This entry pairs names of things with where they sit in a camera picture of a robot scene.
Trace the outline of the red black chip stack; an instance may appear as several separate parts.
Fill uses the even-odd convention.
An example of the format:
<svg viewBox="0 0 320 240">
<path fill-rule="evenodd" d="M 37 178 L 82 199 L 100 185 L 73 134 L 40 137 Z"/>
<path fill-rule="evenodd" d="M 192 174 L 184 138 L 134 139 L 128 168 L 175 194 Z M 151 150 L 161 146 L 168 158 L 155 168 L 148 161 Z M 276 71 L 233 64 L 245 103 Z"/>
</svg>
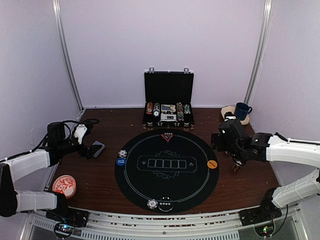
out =
<svg viewBox="0 0 320 240">
<path fill-rule="evenodd" d="M 234 163 L 231 169 L 233 172 L 237 173 L 241 168 L 242 168 L 241 165 Z"/>
</svg>

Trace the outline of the blue playing card deck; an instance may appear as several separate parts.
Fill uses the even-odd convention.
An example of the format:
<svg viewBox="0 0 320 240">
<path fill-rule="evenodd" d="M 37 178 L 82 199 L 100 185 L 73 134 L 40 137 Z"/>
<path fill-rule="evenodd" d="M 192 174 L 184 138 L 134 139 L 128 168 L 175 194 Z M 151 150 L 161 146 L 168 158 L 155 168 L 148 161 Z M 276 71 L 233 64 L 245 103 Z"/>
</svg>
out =
<svg viewBox="0 0 320 240">
<path fill-rule="evenodd" d="M 90 146 L 90 153 L 93 158 L 97 158 L 98 155 L 105 149 L 105 144 L 95 141 L 91 146 Z"/>
</svg>

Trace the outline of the orange big blind button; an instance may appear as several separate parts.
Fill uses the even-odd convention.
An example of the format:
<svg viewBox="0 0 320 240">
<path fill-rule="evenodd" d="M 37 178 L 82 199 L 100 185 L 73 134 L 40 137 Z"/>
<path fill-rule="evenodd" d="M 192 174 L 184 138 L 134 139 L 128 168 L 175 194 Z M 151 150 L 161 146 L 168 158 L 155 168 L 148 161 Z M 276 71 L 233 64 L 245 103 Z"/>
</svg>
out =
<svg viewBox="0 0 320 240">
<path fill-rule="evenodd" d="M 215 160 L 209 160 L 207 162 L 207 167 L 210 169 L 216 169 L 218 167 L 218 163 Z"/>
</svg>

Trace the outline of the white blue chips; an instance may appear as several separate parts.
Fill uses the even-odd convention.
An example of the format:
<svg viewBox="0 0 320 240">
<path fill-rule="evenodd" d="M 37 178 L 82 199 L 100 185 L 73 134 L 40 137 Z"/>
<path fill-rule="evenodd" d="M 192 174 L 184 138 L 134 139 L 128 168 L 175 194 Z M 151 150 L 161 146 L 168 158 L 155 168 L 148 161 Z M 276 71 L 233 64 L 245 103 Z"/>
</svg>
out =
<svg viewBox="0 0 320 240">
<path fill-rule="evenodd" d="M 147 207 L 151 210 L 154 210 L 158 207 L 158 201 L 155 199 L 149 199 L 147 201 Z"/>
<path fill-rule="evenodd" d="M 119 156 L 120 158 L 126 158 L 126 157 L 127 157 L 127 151 L 124 150 L 124 149 L 120 150 L 120 151 L 118 152 L 118 156 Z"/>
</svg>

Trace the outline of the blue small blind button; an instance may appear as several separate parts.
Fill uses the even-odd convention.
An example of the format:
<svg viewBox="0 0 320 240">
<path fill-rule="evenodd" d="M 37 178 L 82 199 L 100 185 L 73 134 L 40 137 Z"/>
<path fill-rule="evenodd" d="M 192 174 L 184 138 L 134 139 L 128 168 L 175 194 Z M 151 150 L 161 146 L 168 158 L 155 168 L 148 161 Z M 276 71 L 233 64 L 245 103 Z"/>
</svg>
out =
<svg viewBox="0 0 320 240">
<path fill-rule="evenodd" d="M 116 165 L 119 166 L 119 167 L 122 167 L 122 166 L 125 166 L 126 165 L 126 158 L 125 157 L 119 157 L 117 160 L 116 160 Z"/>
</svg>

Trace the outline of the red triangle all-in marker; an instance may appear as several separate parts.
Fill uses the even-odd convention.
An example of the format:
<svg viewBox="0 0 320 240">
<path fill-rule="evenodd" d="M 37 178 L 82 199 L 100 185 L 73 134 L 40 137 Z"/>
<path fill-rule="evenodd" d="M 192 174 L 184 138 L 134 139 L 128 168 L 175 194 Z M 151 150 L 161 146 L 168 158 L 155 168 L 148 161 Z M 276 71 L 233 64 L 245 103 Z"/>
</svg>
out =
<svg viewBox="0 0 320 240">
<path fill-rule="evenodd" d="M 173 133 L 164 133 L 160 135 L 167 143 L 171 140 L 173 137 Z"/>
</svg>

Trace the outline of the clear round dealer button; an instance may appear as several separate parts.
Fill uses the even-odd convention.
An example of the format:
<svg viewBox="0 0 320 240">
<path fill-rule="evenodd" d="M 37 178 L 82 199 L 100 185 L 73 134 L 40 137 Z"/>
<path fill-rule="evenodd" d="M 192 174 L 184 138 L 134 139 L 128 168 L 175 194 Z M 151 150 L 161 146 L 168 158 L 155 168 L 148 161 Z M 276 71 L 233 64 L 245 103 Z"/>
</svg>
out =
<svg viewBox="0 0 320 240">
<path fill-rule="evenodd" d="M 164 196 L 158 201 L 158 208 L 162 212 L 165 212 L 165 213 L 170 212 L 173 209 L 173 207 L 174 207 L 174 202 L 168 196 Z"/>
</svg>

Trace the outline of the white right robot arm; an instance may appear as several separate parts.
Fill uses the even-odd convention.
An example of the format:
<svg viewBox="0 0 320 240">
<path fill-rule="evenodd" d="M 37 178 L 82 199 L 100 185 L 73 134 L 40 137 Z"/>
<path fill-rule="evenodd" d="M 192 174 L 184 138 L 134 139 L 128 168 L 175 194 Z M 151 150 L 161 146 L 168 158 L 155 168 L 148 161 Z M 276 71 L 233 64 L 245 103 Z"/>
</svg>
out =
<svg viewBox="0 0 320 240">
<path fill-rule="evenodd" d="M 287 138 L 280 133 L 258 132 L 248 135 L 238 119 L 226 119 L 211 134 L 211 145 L 228 153 L 237 167 L 247 162 L 282 163 L 309 167 L 311 173 L 283 186 L 269 189 L 256 208 L 259 220 L 266 221 L 281 209 L 320 193 L 319 141 Z"/>
</svg>

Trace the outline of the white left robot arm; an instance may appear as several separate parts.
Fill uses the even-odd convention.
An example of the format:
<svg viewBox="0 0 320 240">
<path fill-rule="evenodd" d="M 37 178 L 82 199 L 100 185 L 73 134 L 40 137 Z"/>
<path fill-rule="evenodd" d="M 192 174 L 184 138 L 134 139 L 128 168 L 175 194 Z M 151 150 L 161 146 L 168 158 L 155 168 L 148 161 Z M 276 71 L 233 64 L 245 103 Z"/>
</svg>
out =
<svg viewBox="0 0 320 240">
<path fill-rule="evenodd" d="M 104 148 L 101 144 L 86 146 L 85 136 L 91 133 L 94 125 L 100 122 L 96 118 L 73 121 L 52 122 L 47 133 L 33 149 L 6 157 L 0 161 L 0 215 L 11 217 L 16 213 L 29 211 L 52 211 L 61 222 L 72 218 L 67 198 L 63 193 L 50 191 L 18 191 L 14 184 L 38 170 L 53 167 L 61 163 L 64 156 L 78 153 L 91 159 Z"/>
</svg>

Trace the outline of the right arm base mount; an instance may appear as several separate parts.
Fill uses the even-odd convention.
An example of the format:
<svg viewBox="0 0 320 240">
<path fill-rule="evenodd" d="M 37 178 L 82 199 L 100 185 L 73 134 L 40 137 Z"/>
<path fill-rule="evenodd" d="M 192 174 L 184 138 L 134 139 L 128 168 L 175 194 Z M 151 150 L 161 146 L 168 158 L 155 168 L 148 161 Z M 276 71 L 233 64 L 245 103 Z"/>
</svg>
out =
<svg viewBox="0 0 320 240">
<path fill-rule="evenodd" d="M 282 216 L 280 209 L 263 209 L 262 207 L 248 208 L 239 212 L 239 219 L 242 226 L 253 225 L 255 233 L 261 238 L 271 238 L 276 235 L 284 226 L 287 217 L 288 209 L 282 223 L 276 227 L 275 220 Z"/>
</svg>

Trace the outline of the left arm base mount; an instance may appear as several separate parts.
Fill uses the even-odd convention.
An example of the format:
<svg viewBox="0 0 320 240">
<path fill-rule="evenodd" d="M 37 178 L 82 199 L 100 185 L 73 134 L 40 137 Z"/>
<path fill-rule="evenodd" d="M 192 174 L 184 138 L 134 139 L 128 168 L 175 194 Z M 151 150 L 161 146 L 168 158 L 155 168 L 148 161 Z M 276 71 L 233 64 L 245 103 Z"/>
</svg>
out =
<svg viewBox="0 0 320 240">
<path fill-rule="evenodd" d="M 87 226 L 89 212 L 75 208 L 69 208 L 66 213 L 58 210 L 47 210 L 46 218 L 56 221 L 53 233 L 60 239 L 70 237 L 76 228 Z"/>
</svg>

